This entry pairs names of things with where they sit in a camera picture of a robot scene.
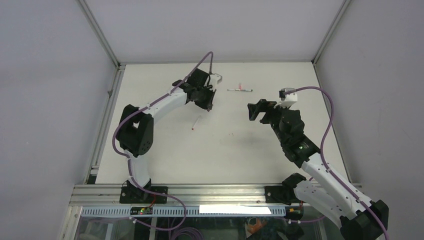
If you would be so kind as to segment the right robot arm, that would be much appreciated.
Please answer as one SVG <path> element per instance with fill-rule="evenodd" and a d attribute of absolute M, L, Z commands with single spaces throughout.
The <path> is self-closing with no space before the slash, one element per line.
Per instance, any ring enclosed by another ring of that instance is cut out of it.
<path fill-rule="evenodd" d="M 322 159 L 322 150 L 304 133 L 299 110 L 266 99 L 249 103 L 247 109 L 250 121 L 264 113 L 260 123 L 270 125 L 285 157 L 321 186 L 316 188 L 303 175 L 293 173 L 282 181 L 277 201 L 308 203 L 332 221 L 345 240 L 388 239 L 388 206 L 363 194 Z"/>

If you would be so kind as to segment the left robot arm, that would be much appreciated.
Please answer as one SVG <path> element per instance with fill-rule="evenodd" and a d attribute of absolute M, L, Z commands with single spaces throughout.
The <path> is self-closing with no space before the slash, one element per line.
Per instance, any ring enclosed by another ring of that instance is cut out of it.
<path fill-rule="evenodd" d="M 173 82 L 169 91 L 152 103 L 142 108 L 129 104 L 123 109 L 112 146 L 114 150 L 122 149 L 117 153 L 127 160 L 131 197 L 138 203 L 147 202 L 153 193 L 144 156 L 153 146 L 155 124 L 188 103 L 209 112 L 222 79 L 220 74 L 196 68 L 185 79 Z"/>

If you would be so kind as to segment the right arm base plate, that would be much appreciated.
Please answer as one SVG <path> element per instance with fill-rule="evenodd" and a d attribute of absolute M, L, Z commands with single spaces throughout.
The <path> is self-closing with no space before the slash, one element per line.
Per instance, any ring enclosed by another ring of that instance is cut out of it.
<path fill-rule="evenodd" d="M 265 202 L 267 204 L 300 204 L 301 200 L 295 195 L 294 188 L 284 185 L 264 187 Z"/>

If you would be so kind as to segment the white pen red tip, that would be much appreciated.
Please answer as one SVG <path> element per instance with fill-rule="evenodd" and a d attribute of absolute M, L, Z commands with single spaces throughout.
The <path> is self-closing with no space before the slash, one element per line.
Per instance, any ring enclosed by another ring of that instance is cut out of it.
<path fill-rule="evenodd" d="M 192 129 L 192 130 L 195 130 L 195 129 L 196 129 L 196 126 L 197 126 L 197 124 L 201 121 L 201 119 L 202 119 L 202 116 L 201 116 L 201 115 L 199 115 L 199 116 L 196 118 L 195 122 L 193 123 L 193 125 L 192 125 L 192 127 L 191 127 L 191 129 Z"/>

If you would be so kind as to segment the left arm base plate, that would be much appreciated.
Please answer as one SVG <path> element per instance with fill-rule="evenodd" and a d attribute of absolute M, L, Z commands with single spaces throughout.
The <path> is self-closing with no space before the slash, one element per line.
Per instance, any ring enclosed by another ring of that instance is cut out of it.
<path fill-rule="evenodd" d="M 153 201 L 155 204 L 166 204 L 167 200 L 166 196 L 153 195 L 133 185 L 121 187 L 119 197 L 120 204 L 151 204 Z"/>

